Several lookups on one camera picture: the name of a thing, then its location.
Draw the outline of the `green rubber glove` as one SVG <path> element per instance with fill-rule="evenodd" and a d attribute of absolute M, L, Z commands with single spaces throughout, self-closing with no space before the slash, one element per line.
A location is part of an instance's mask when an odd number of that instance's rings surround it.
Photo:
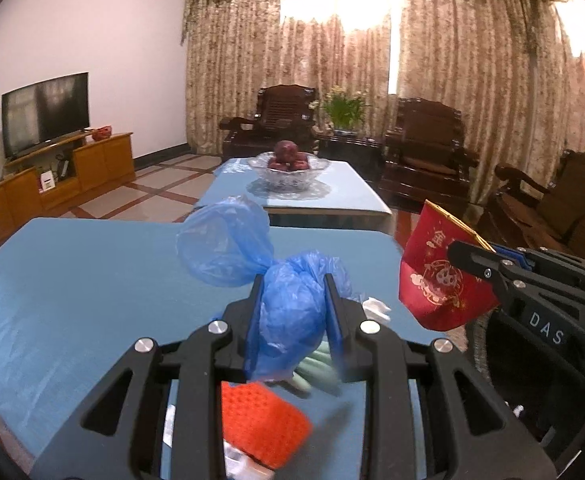
<path fill-rule="evenodd" d="M 300 398 L 308 398 L 314 390 L 339 396 L 341 380 L 333 367 L 328 342 L 322 341 L 279 385 Z"/>

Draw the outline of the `red apples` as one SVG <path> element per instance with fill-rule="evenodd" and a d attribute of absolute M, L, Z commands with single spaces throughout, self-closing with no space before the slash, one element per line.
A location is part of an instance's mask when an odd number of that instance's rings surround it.
<path fill-rule="evenodd" d="M 268 169 L 279 171 L 301 171 L 309 169 L 306 152 L 289 140 L 281 140 L 274 146 L 273 156 L 268 161 Z"/>

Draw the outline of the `blue tablecloth near table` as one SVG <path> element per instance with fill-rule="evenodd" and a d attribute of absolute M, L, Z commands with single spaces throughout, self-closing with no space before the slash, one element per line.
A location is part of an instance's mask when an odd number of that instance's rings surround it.
<path fill-rule="evenodd" d="M 0 248 L 0 436 L 30 472 L 63 422 L 137 339 L 185 339 L 246 298 L 251 286 L 193 278 L 176 253 L 183 226 L 34 219 Z M 390 327 L 429 344 L 397 299 L 401 249 L 377 231 L 271 228 L 276 259 L 305 250 L 338 257 L 353 292 L 391 308 Z M 312 420 L 313 432 L 274 479 L 358 479 L 365 385 L 299 399 L 274 389 Z"/>

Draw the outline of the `beige patterned curtains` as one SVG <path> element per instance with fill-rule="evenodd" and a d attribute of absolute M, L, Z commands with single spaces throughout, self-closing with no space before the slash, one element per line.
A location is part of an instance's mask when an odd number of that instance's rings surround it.
<path fill-rule="evenodd" d="M 204 154 L 274 84 L 361 93 L 373 138 L 400 99 L 456 108 L 479 156 L 473 200 L 501 162 L 546 182 L 561 151 L 585 152 L 585 0 L 186 0 L 182 38 L 187 136 Z"/>

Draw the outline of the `black trash bin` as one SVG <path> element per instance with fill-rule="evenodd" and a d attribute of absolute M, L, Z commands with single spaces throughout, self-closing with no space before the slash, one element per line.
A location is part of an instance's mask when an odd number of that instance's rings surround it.
<path fill-rule="evenodd" d="M 467 327 L 475 368 L 555 462 L 585 444 L 585 383 L 501 311 Z"/>

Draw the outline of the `dark wooden sofa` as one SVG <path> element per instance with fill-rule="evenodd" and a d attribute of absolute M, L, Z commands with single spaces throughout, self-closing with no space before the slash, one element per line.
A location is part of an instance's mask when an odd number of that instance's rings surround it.
<path fill-rule="evenodd" d="M 477 231 L 483 238 L 585 259 L 585 152 L 565 151 L 547 186 L 506 164 L 496 166 L 494 174 L 501 186 L 489 196 L 479 219 Z"/>

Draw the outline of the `orange foam fruit net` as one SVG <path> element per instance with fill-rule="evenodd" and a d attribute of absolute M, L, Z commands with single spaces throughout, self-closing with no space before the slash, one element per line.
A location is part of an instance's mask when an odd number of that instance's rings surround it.
<path fill-rule="evenodd" d="M 312 434 L 306 414 L 257 382 L 223 382 L 221 393 L 224 440 L 268 469 L 285 466 Z"/>

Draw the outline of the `green potted plant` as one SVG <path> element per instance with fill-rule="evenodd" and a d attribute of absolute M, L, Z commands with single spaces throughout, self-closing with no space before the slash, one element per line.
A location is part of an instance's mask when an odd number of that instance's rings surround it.
<path fill-rule="evenodd" d="M 364 124 L 366 93 L 351 92 L 344 87 L 333 86 L 324 99 L 309 103 L 311 110 L 321 110 L 332 130 L 357 131 Z"/>

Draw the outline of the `wooden tv cabinet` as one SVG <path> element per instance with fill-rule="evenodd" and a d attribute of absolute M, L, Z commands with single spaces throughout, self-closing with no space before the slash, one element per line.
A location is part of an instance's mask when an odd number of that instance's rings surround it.
<path fill-rule="evenodd" d="M 73 171 L 46 190 L 41 173 L 23 169 L 0 182 L 0 246 L 30 220 L 65 214 L 135 178 L 132 134 L 85 142 L 78 134 L 70 152 Z"/>

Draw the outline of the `red ornament on cabinet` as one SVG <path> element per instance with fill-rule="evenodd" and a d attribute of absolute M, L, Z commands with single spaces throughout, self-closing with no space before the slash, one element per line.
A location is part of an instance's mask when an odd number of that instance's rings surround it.
<path fill-rule="evenodd" d="M 91 131 L 91 137 L 94 142 L 107 140 L 112 136 L 112 127 L 110 125 L 95 128 Z"/>

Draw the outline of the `white paper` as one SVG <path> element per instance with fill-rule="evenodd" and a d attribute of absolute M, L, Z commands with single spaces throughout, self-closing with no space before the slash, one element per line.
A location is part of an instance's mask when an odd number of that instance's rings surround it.
<path fill-rule="evenodd" d="M 391 309 L 381 300 L 369 297 L 362 303 L 366 318 L 377 323 L 388 325 L 391 321 Z"/>

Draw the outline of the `glass fruit bowl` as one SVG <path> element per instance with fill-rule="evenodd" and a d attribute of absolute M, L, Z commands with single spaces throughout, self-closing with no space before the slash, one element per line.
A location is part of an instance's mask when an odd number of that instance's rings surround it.
<path fill-rule="evenodd" d="M 249 157 L 247 164 L 269 188 L 278 191 L 305 190 L 330 166 L 328 159 L 312 154 L 307 154 L 306 160 L 297 160 L 297 168 L 283 162 L 271 162 L 273 157 L 273 152 L 265 152 Z"/>

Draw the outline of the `flat screen television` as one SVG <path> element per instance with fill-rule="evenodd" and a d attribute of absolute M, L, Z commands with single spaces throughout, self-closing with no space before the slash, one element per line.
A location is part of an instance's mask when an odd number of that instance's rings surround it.
<path fill-rule="evenodd" d="M 87 72 L 39 81 L 2 95 L 2 138 L 7 159 L 89 126 Z"/>

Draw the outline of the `red envelope packet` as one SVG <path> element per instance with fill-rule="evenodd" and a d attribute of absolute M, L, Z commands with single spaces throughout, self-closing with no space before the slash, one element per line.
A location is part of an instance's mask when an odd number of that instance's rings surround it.
<path fill-rule="evenodd" d="M 399 265 L 399 301 L 427 330 L 454 330 L 498 305 L 489 283 L 449 261 L 455 240 L 492 249 L 470 226 L 427 200 Z"/>

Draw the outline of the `blue cloth coffee table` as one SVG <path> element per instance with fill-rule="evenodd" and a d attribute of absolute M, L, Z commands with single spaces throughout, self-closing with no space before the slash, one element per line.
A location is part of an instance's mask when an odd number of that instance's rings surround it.
<path fill-rule="evenodd" d="M 226 197 L 245 196 L 268 213 L 272 226 L 385 234 L 392 231 L 391 209 L 348 162 L 329 162 L 306 181 L 301 181 L 295 172 L 283 172 L 279 177 L 298 183 L 270 183 L 251 167 L 248 158 L 230 159 L 214 171 L 210 188 L 195 207 L 201 209 Z"/>

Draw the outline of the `dark wooden side table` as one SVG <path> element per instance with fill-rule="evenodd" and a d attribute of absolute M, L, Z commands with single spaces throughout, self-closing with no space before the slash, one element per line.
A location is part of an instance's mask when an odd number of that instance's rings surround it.
<path fill-rule="evenodd" d="M 319 136 L 317 155 L 321 158 L 348 162 L 367 182 L 378 182 L 385 167 L 383 144 L 359 136 Z"/>

